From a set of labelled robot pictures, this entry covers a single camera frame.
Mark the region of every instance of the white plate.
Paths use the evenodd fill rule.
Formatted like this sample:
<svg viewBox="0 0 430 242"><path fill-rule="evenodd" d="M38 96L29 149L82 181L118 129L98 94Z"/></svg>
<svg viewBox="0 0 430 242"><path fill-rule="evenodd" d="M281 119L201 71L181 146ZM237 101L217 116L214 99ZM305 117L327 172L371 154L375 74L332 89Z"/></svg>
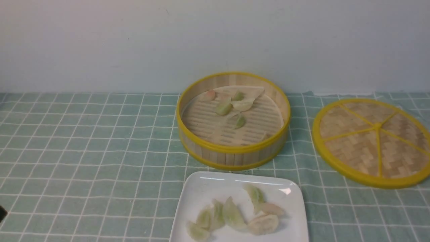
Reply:
<svg viewBox="0 0 430 242"><path fill-rule="evenodd" d="M261 188L266 201L282 207L288 216L280 219L278 229L272 234L254 236L224 226L214 231L208 242L309 241L303 196L297 184L281 178L207 171L195 172L185 181L169 241L193 242L187 234L185 224L189 220L195 222L200 210L205 205L211 205L212 199L224 203L229 196L232 196L245 221L250 221L255 215L251 200L243 189L245 183L252 183Z"/></svg>

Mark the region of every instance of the white wall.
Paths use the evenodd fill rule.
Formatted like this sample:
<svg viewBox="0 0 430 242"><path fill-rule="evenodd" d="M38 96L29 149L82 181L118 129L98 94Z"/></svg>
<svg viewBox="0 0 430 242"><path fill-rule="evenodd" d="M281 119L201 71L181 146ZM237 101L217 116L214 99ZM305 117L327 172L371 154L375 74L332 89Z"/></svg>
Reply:
<svg viewBox="0 0 430 242"><path fill-rule="evenodd" d="M0 0L1 91L430 90L430 0Z"/></svg>

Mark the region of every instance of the bamboo steamer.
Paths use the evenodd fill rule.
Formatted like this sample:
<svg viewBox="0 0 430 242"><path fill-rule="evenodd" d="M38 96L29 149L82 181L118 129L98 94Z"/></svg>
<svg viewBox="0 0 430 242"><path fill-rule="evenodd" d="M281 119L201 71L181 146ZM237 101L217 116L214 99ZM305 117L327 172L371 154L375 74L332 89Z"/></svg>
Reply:
<svg viewBox="0 0 430 242"><path fill-rule="evenodd" d="M200 95L212 89L216 92L213 101L199 101ZM233 129L237 116L215 113L219 101L237 90L250 97L259 89L264 92L251 109L242 112L246 117L243 127ZM265 78L225 72L188 87L179 98L176 118L181 142L196 160L213 168L240 171L261 166L280 152L287 139L290 104L284 92Z"/></svg>
<svg viewBox="0 0 430 242"><path fill-rule="evenodd" d="M313 141L325 161L344 176L397 189L430 175L430 134L408 113L372 99L327 105L313 123Z"/></svg>

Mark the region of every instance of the dumpling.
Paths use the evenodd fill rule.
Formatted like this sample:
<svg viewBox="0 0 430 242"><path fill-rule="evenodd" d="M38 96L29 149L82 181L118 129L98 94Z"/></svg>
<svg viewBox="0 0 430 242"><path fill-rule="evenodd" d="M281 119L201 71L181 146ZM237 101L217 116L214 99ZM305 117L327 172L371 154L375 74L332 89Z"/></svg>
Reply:
<svg viewBox="0 0 430 242"><path fill-rule="evenodd" d="M276 215L267 214L254 218L248 223L248 230L253 235L265 235L273 233L279 225Z"/></svg>
<svg viewBox="0 0 430 242"><path fill-rule="evenodd" d="M242 214L240 213L237 206L233 203L233 198L227 198L224 204L222 215L226 225L232 227L235 230L241 231L246 228L246 223L243 220Z"/></svg>
<svg viewBox="0 0 430 242"><path fill-rule="evenodd" d="M255 187L249 183L243 185L243 188L248 193L251 202L254 205L254 214L257 214L261 210L260 204L264 203L263 192L258 187Z"/></svg>
<svg viewBox="0 0 430 242"><path fill-rule="evenodd" d="M212 223L209 229L210 231L220 229L225 225L224 218L222 216L223 204L216 199L213 199L212 203L214 207L212 210Z"/></svg>
<svg viewBox="0 0 430 242"><path fill-rule="evenodd" d="M278 205L275 205L273 203L265 202L263 204L260 204L260 209L265 214L273 214L276 216L282 216L285 214L285 211Z"/></svg>
<svg viewBox="0 0 430 242"><path fill-rule="evenodd" d="M191 221L187 222L187 233L196 242L205 242L210 236L209 231Z"/></svg>
<svg viewBox="0 0 430 242"><path fill-rule="evenodd" d="M202 211L199 212L197 216L196 224L206 230L211 226L212 214L211 207L206 206Z"/></svg>

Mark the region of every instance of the yellow rim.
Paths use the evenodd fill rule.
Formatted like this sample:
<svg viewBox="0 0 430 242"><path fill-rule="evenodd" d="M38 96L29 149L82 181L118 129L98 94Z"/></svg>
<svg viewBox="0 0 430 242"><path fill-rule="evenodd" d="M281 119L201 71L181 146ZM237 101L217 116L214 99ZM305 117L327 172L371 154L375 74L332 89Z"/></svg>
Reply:
<svg viewBox="0 0 430 242"><path fill-rule="evenodd" d="M273 155L271 155L270 157L259 161L257 163L254 164L249 164L249 165L241 165L241 166L232 166L232 165L221 165L221 164L217 164L214 162L210 162L208 160L205 160L201 157L199 157L196 153L194 153L192 150L190 150L188 148L188 146L185 144L184 140L182 139L182 136L179 134L179 138L181 139L181 143L184 146L185 150L192 156L194 157L196 160L200 161L202 164L205 164L209 167L218 169L218 170L224 170L224 171L244 171L244 170L249 170L249 169L253 169L253 168L257 168L259 166L262 166L266 163L268 163L271 159L273 159L275 156L278 155L279 152L281 152L282 147L284 147L285 142L281 145L281 147L274 152Z"/></svg>
<svg viewBox="0 0 430 242"><path fill-rule="evenodd" d="M358 115L357 113L349 110L348 108L346 108L345 106L343 106L343 104L345 103L349 103L349 102L369 102L369 103L375 103L381 106L385 106L388 107L392 110L394 110L394 113L388 117L384 122L379 123L379 124L373 124L371 122L369 122L368 120L366 120L365 118L361 117L360 115ZM351 112L352 114L356 115L358 118L364 120L366 123L369 123L370 125L372 125L373 128L370 129L365 129L365 130L359 130L359 131L355 131L355 132L351 132L348 134L344 134L344 135L339 135L339 136L335 136L335 137L330 137L328 139L323 139L321 137L320 131L319 131L319 124L321 122L321 119L326 115L326 113L331 110L332 108L334 108L335 106L340 106L342 108L345 108L348 112ZM407 117L410 121L412 121L424 134L424 136L426 137L426 139L429 141L430 143L430 133L427 131L427 129L418 121L416 120L414 117L412 117L411 115L409 115L408 113L404 112L401 109L398 109L390 104L384 103L384 102L379 102L376 100L372 100L372 99L343 99L343 100L339 100L337 102L333 102L329 105L327 105L326 107L324 107L319 113L318 115L315 117L315 121L313 122L313 127L312 127L312 137L313 137L313 141L315 143L315 148L317 149L317 151L320 153L321 157L330 165L332 166L335 170L337 170L339 173L341 173L342 175L348 177L351 180L354 180L356 182L368 185L368 186L374 186L374 187L379 187L379 188L385 188L385 189L398 189L398 188L404 188L404 187L408 187L408 186L413 186L419 182L421 182L422 180L424 180L427 176L430 175L430 161L427 163L427 165L419 172L409 176L409 177L403 177L403 178L396 178L396 179L388 179L388 178L383 178L381 176L381 173L379 173L380 177L374 177L374 176L370 176L367 174L363 174L358 172L357 170L351 168L350 166L345 165L343 162L341 162L339 159L337 159L325 146L325 141L326 140L332 140L332 139L336 139L339 137L344 137L347 135L351 135L351 134L355 134L355 133L361 133L361 132L365 132L365 131L370 131L370 130L375 130L376 134L377 134L377 143L378 143L378 162L379 162L379 167L381 167L382 165L382 159L381 159L381 144L379 142L379 133L380 131L394 136L397 139L407 143L408 145L418 149L421 152L424 152L426 154L429 155L429 153L427 151L424 151L423 149L420 149L416 146L414 146L412 143L410 143L407 140L404 140L400 137L395 136L394 134L385 131L383 129L381 129L381 125L383 123L385 123L386 121L388 121L388 119L390 119L392 116L394 116L395 114L400 113L402 115L404 115L405 117Z"/></svg>
<svg viewBox="0 0 430 242"><path fill-rule="evenodd" d="M203 140L199 137L197 137L195 134L193 134L191 131L189 131L187 129L187 127L185 126L185 124L182 122L181 120L181 116L180 116L180 110L179 110L179 103L181 103L182 101L182 97L184 96L185 93L187 93L193 86L197 85L198 83L212 78L212 77L216 77L216 76L220 76L220 75L227 75L227 74L239 74L239 75L246 75L246 76L250 76L256 79L259 79L261 81L267 82L268 84L270 84L271 86L273 86L273 88L277 89L283 99L285 100L285 102L287 103L288 106L288 120L286 122L284 122L284 125L281 127L281 129L272 137L259 142L257 144L253 144L253 145L249 145L249 146L222 146L222 145L217 145L217 144L213 144L210 143L206 140ZM201 147L204 147L206 149L210 149L212 151L216 151L216 152L220 152L220 153L227 153L227 154L241 154L241 153L248 153L248 152L255 152L258 151L264 147L267 147L269 145L271 145L272 143L274 143L276 140L280 139L284 130L287 129L289 123L290 123L290 118L291 118L291 108L290 108L290 103L288 102L287 96L285 95L285 93L275 84L273 84L271 81L259 77L257 75L254 74L250 74L250 73L246 73L246 72L222 72L222 73L217 73L217 74L213 74L207 77L204 77L198 81L196 81L195 83L193 83L191 86L189 86L181 95L181 97L178 100L178 105L176 106L176 119L178 120L178 128L184 132L184 134L190 139L192 140L194 143L198 144Z"/></svg>

